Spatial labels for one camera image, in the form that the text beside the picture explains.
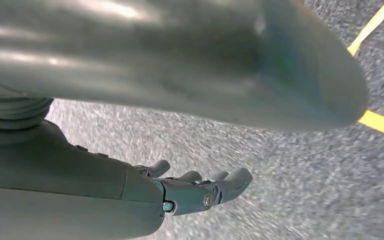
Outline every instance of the gray plastic casing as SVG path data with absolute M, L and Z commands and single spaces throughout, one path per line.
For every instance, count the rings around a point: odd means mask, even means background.
M 0 240 L 124 240 L 162 224 L 163 193 L 128 163 L 44 121 L 0 130 Z

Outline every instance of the robotic finger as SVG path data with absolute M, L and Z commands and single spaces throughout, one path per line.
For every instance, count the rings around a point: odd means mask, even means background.
M 245 168 L 232 173 L 222 171 L 208 180 L 202 180 L 197 171 L 188 171 L 181 177 L 157 178 L 170 169 L 166 160 L 152 166 L 134 167 L 144 177 L 158 186 L 163 193 L 162 210 L 164 216 L 179 216 L 209 210 L 214 205 L 227 203 L 239 197 L 253 180 Z

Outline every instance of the asphalt ground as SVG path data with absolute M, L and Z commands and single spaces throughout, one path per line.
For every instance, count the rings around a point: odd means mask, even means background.
M 384 0 L 305 1 L 349 46 Z M 384 22 L 356 59 L 370 109 L 384 115 Z M 48 119 L 67 138 L 132 165 L 169 160 L 170 176 L 248 168 L 236 201 L 168 217 L 144 240 L 384 239 L 384 134 L 356 124 L 286 134 L 149 109 L 57 100 Z

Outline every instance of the metal screw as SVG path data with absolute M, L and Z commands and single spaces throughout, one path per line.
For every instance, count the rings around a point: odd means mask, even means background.
M 213 205 L 213 203 L 211 202 L 211 196 L 211 193 L 209 193 L 204 197 L 204 206 L 206 208 L 209 208 Z
M 166 211 L 166 212 L 170 212 L 171 210 L 173 210 L 173 203 L 168 202 L 168 201 L 164 202 L 164 203 L 162 204 L 162 209 L 163 209 L 164 211 Z

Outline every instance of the yellow painted line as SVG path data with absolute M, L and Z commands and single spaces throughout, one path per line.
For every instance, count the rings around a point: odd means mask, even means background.
M 348 51 L 351 55 L 355 56 L 359 50 L 362 42 L 384 21 L 384 5 L 377 11 L 377 13 L 371 18 L 367 25 L 361 30 L 360 34 L 348 47 Z
M 359 122 L 368 127 L 371 127 L 372 129 L 376 129 L 381 133 L 384 133 L 384 116 L 382 115 L 372 111 L 366 111 Z
M 355 56 L 359 50 L 362 42 L 366 39 L 382 22 L 384 21 L 384 5 L 373 16 L 373 18 L 367 23 L 367 25 L 361 30 L 357 38 L 349 46 L 348 51 L 351 55 Z M 363 117 L 358 121 L 372 129 L 375 129 L 381 133 L 384 133 L 384 116 L 375 112 L 367 110 Z

